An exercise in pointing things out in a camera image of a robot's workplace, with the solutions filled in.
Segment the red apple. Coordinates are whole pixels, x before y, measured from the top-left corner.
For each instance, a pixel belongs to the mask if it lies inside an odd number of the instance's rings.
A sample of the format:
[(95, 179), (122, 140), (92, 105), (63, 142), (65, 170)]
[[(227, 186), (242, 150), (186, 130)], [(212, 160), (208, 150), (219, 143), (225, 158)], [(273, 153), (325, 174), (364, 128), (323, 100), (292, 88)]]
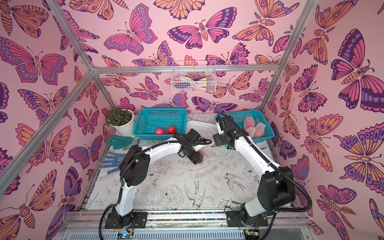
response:
[(155, 131), (156, 135), (164, 135), (165, 133), (166, 133), (166, 131), (162, 128), (157, 128)]
[(167, 133), (169, 135), (175, 135), (177, 133), (177, 129), (174, 126), (169, 126), (167, 129)]

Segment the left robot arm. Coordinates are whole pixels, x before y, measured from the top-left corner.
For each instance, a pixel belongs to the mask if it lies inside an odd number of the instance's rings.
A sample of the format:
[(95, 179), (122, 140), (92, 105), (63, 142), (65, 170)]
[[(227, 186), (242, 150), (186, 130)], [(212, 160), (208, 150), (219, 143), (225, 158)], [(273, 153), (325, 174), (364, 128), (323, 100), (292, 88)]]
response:
[(200, 149), (211, 143), (205, 138), (174, 135), (167, 141), (149, 147), (132, 146), (120, 164), (121, 187), (115, 206), (117, 214), (123, 218), (133, 211), (137, 186), (147, 177), (150, 164), (172, 154), (187, 157), (194, 165), (200, 164), (204, 159)]

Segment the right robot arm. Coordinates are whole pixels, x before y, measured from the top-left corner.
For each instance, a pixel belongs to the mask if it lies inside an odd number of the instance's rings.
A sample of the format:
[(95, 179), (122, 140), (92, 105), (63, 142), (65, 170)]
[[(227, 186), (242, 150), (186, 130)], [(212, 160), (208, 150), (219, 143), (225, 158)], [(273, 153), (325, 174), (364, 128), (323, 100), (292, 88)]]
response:
[[(293, 171), (272, 161), (249, 136), (242, 136), (240, 131), (235, 131), (215, 134), (213, 138), (217, 147), (228, 145), (242, 154), (260, 178), (257, 196), (241, 207), (247, 218), (278, 212), (300, 213), (312, 209), (313, 201), (308, 192), (294, 180)], [(304, 195), (307, 203), (302, 208), (285, 208), (284, 205), (296, 199), (296, 190)]]

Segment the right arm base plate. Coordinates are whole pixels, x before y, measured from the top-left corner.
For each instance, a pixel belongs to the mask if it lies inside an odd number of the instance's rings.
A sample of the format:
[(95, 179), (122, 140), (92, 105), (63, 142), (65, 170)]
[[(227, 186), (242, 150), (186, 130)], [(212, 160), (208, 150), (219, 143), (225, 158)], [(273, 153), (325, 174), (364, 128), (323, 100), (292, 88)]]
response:
[(245, 211), (225, 211), (227, 217), (227, 225), (229, 227), (267, 227), (267, 217), (257, 215), (250, 217)]

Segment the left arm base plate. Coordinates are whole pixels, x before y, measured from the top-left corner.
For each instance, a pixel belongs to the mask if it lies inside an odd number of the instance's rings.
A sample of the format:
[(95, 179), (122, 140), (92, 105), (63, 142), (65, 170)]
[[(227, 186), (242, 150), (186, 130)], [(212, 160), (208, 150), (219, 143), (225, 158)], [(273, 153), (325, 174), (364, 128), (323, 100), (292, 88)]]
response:
[(105, 229), (144, 229), (147, 223), (147, 212), (131, 212), (122, 217), (117, 212), (109, 213)]

